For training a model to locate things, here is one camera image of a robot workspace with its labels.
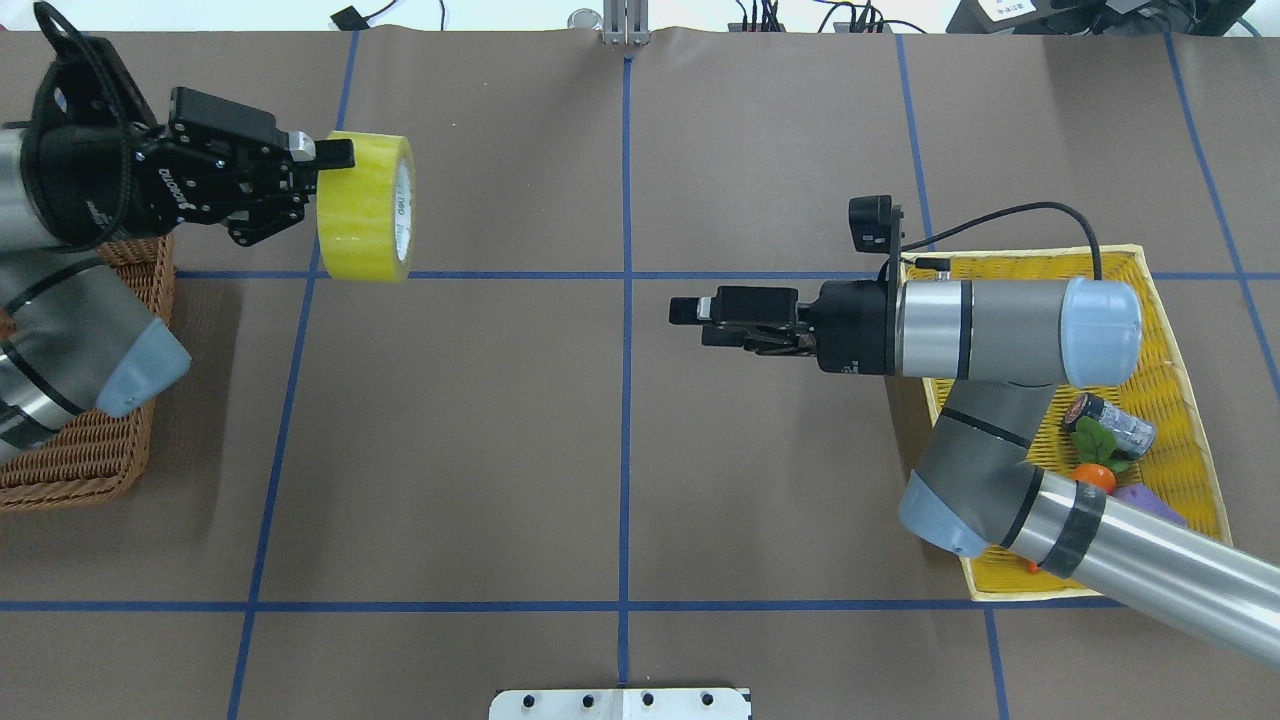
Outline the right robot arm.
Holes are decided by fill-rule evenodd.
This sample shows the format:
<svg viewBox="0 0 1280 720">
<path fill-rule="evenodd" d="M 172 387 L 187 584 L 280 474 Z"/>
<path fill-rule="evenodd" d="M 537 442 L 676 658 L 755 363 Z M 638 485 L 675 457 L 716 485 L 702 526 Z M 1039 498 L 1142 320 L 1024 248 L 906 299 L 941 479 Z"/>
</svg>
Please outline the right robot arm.
<svg viewBox="0 0 1280 720">
<path fill-rule="evenodd" d="M 1277 569 L 1036 465 L 1061 386 L 1115 386 L 1139 357 L 1135 291 L 1091 281 L 829 281 L 676 297 L 705 346 L 814 357 L 840 374 L 948 379 L 899 505 L 915 536 L 964 557 L 1002 547 L 1161 623 L 1277 666 Z"/>
</svg>

